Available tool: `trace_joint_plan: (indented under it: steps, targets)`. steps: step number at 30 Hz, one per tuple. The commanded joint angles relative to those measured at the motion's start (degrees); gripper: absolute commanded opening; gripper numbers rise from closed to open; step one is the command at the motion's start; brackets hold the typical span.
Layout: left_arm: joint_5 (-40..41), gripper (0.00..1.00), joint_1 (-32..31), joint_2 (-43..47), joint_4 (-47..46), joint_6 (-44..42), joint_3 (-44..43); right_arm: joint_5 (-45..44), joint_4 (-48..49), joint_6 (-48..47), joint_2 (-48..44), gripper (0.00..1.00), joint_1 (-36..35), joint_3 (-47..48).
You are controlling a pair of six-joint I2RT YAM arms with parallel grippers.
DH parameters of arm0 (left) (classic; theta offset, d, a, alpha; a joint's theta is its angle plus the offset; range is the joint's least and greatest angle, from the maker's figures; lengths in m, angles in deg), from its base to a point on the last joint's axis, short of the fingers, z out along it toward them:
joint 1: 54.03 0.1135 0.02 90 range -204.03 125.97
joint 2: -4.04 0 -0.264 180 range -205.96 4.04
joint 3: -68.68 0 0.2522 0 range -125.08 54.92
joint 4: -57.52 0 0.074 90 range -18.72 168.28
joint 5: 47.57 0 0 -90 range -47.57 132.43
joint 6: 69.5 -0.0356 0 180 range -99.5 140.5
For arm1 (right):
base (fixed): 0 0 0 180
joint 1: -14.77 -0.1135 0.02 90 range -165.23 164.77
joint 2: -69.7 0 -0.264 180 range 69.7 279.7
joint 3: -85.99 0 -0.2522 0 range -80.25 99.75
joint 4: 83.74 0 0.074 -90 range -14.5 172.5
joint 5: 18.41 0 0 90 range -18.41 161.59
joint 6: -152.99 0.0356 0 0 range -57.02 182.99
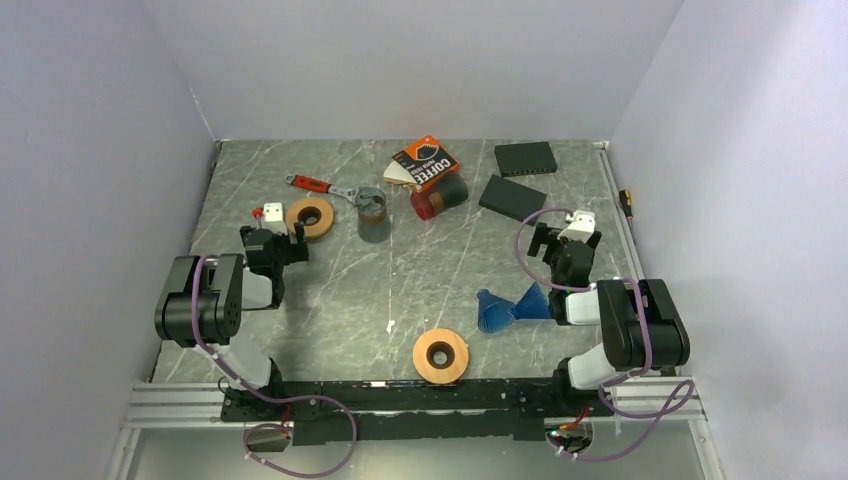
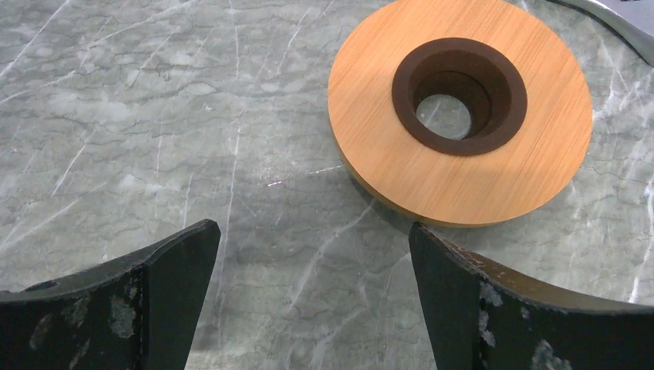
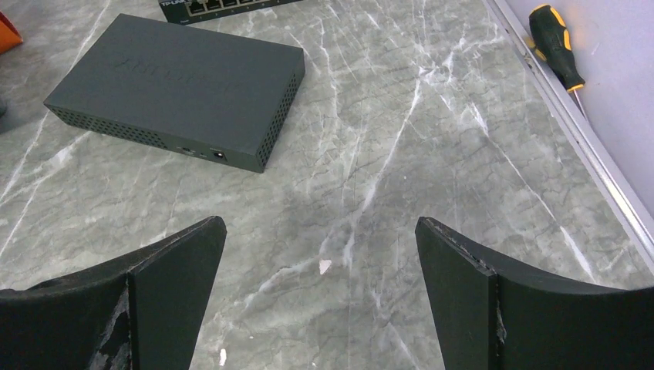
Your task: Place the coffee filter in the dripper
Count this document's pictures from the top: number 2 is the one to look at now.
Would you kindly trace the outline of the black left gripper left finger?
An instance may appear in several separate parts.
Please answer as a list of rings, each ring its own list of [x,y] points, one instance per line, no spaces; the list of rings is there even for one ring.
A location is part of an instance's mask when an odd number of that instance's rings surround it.
[[[1,293],[3,369],[182,369],[219,248],[213,220]]]

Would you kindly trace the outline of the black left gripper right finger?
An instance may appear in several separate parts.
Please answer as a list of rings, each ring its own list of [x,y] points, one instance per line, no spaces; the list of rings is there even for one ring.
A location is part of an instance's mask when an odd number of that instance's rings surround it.
[[[653,309],[540,281],[416,222],[410,254],[440,369],[651,369]]]

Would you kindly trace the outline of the wooden dripper ring holder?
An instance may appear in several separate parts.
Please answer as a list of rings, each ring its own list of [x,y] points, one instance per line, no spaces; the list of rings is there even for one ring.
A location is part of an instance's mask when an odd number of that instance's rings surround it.
[[[569,47],[505,1],[395,1],[338,51],[329,119],[344,162],[424,222],[480,227],[555,197],[581,166],[592,100]]]

